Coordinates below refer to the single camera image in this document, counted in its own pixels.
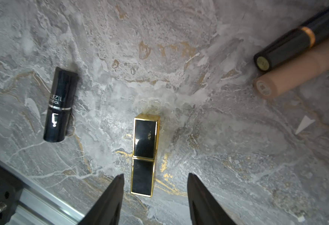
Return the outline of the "black gold square lipstick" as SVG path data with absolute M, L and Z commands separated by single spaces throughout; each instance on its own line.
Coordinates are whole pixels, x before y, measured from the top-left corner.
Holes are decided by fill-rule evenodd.
M 159 129 L 159 115 L 141 113 L 134 118 L 131 194 L 153 196 Z

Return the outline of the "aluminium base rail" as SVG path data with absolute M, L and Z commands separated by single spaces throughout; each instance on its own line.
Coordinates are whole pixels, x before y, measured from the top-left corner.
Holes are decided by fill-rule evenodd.
M 58 199 L 16 169 L 0 161 L 0 166 L 23 182 L 24 188 L 15 214 L 6 225 L 77 225 L 84 215 Z

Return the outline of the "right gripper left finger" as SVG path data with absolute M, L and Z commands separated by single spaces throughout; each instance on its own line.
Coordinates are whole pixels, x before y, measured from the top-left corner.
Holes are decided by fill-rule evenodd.
M 124 184 L 124 174 L 117 175 L 78 225 L 117 225 Z

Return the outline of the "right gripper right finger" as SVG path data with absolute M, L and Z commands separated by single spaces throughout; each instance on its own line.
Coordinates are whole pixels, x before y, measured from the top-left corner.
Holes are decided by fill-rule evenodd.
M 193 225 L 236 225 L 193 173 L 188 175 L 187 191 Z

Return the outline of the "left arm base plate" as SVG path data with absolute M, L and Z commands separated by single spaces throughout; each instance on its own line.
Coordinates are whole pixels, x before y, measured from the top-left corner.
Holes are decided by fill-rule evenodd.
M 23 188 L 22 181 L 0 166 L 0 225 L 15 214 Z

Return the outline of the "black round lipstick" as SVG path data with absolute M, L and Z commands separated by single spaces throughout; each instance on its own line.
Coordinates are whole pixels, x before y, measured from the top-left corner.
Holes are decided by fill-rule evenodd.
M 48 102 L 43 139 L 58 143 L 65 139 L 79 75 L 57 67 Z

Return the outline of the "black lipstick gold band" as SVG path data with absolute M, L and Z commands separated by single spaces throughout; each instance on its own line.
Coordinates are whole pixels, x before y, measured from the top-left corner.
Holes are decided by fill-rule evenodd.
M 254 64 L 260 71 L 269 72 L 328 38 L 329 6 L 256 53 Z

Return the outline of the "beige lipstick tube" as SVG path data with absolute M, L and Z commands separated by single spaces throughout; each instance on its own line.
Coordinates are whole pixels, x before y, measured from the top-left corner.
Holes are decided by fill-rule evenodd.
M 262 98 L 272 99 L 329 70 L 329 39 L 253 81 Z

